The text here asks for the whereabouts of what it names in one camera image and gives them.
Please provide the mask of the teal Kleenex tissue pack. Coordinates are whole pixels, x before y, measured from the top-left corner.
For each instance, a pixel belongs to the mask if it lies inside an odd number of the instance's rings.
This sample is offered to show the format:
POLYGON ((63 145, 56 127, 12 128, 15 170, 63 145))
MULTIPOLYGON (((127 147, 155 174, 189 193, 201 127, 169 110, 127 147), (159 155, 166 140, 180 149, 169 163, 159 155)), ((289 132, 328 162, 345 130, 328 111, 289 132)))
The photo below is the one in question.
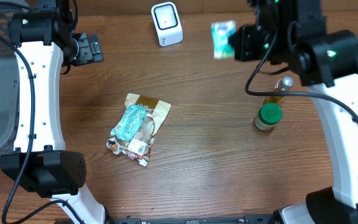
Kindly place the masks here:
POLYGON ((221 60, 234 57, 234 49, 228 39, 236 31, 236 21, 214 22, 211 24, 214 59, 221 60))

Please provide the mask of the yellow oil bottle silver cap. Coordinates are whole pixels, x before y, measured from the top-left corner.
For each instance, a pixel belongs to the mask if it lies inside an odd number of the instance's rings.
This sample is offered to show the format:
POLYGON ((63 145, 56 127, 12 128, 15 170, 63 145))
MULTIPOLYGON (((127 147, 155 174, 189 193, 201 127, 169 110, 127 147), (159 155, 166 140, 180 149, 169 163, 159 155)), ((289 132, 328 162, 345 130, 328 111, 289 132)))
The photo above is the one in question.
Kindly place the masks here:
MULTIPOLYGON (((291 77, 283 77, 279 79, 273 92, 281 93, 281 92, 288 92, 293 86, 293 79, 291 77)), ((279 104, 282 101, 282 96, 267 96, 264 101, 263 105, 267 103, 275 103, 279 104)))

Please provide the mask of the green lid white jar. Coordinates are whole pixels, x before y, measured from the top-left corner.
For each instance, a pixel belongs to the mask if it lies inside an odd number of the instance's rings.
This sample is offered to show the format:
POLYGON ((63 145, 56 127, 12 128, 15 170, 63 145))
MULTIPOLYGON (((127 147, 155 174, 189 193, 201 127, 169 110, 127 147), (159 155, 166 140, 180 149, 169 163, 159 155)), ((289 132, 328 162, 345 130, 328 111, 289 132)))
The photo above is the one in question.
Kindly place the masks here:
POLYGON ((254 117, 254 124, 263 131, 271 130, 283 116, 281 107, 275 103, 264 104, 254 117))

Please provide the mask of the teal wet wipes pack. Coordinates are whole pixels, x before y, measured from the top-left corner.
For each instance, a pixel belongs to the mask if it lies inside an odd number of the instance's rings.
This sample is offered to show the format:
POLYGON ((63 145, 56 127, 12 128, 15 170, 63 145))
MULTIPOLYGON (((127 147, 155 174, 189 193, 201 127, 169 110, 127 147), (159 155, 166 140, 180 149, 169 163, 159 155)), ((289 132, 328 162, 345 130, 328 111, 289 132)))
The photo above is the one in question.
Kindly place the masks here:
POLYGON ((124 141, 130 141, 140 128, 146 115, 147 112, 143 107, 134 104, 129 105, 120 122, 112 128, 111 135, 124 141))

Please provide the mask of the brown Pantree snack bag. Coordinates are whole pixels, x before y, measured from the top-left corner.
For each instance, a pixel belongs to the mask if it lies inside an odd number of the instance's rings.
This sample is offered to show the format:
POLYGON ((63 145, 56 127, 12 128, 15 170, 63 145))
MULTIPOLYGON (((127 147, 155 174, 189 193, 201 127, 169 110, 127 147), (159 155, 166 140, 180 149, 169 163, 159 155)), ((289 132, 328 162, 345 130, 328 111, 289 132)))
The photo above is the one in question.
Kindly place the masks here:
POLYGON ((171 104, 148 96, 130 93, 124 102, 125 110, 132 104, 143 107, 147 112, 140 128, 130 141, 118 139, 110 132, 106 147, 114 154, 122 153, 145 167, 150 160, 155 135, 167 118, 171 104))

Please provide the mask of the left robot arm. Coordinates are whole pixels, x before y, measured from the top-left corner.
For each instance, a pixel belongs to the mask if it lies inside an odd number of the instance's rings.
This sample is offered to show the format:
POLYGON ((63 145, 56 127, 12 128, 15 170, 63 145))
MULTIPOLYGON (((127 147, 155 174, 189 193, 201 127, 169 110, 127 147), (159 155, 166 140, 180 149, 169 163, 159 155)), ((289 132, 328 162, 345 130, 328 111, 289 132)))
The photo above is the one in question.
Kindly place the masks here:
POLYGON ((73 223, 107 223, 107 209, 86 186, 86 163, 67 151, 60 124, 60 75, 71 67, 101 62, 95 35, 75 32, 74 1, 37 1, 8 25, 19 68, 19 121, 13 152, 1 170, 23 188, 59 205, 73 223))

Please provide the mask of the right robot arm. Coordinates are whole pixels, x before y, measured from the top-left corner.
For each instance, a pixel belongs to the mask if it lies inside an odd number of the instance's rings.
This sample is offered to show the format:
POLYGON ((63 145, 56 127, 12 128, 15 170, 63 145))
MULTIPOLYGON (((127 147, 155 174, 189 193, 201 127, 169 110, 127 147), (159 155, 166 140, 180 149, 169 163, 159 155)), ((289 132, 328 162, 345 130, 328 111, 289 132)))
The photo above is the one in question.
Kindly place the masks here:
POLYGON ((280 208, 270 223, 358 223, 358 38, 328 33, 319 1, 254 0, 256 21, 229 38, 235 59, 286 63, 321 119, 333 169, 332 186, 280 208))

